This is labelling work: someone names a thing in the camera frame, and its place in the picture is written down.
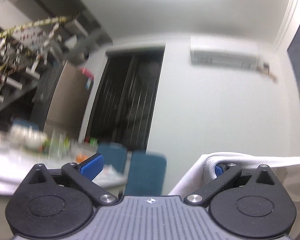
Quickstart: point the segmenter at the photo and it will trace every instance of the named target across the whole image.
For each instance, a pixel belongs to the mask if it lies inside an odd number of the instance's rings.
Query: white table
[[[22,150],[0,151],[0,240],[12,238],[12,233],[5,219],[4,209],[10,196],[13,195],[33,165],[44,163],[48,169],[59,169],[63,164],[71,161],[74,160],[70,158],[49,159],[43,155],[31,155]],[[118,192],[124,189],[127,177],[113,173],[107,176],[102,171],[93,182],[117,196]]]

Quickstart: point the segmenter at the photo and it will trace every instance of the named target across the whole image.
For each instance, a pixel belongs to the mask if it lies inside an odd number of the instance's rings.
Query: white fabric
[[[202,185],[209,183],[217,177],[215,167],[218,163],[235,163],[243,169],[255,169],[260,164],[267,164],[274,168],[300,164],[300,157],[258,157],[233,152],[203,154],[169,195],[180,195],[184,198]]]

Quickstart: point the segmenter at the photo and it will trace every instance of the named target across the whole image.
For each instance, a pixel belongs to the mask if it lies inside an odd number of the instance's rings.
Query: orange object
[[[85,161],[85,160],[88,159],[88,158],[89,158],[89,156],[80,153],[80,154],[78,154],[78,155],[76,156],[75,162],[76,162],[76,163],[82,163],[83,161]]]

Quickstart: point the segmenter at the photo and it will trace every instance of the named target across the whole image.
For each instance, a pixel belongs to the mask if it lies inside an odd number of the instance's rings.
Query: green object
[[[98,145],[98,140],[97,140],[97,138],[91,137],[89,143],[90,143],[90,145],[92,145],[92,146],[96,146],[96,145]]]

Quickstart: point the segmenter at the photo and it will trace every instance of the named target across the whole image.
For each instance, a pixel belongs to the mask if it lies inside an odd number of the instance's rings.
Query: blue textured pad
[[[221,167],[219,167],[218,165],[216,165],[214,171],[215,171],[217,177],[223,173],[223,169]]]
[[[103,169],[103,156],[98,155],[93,160],[80,168],[80,173],[87,179],[93,180]]]

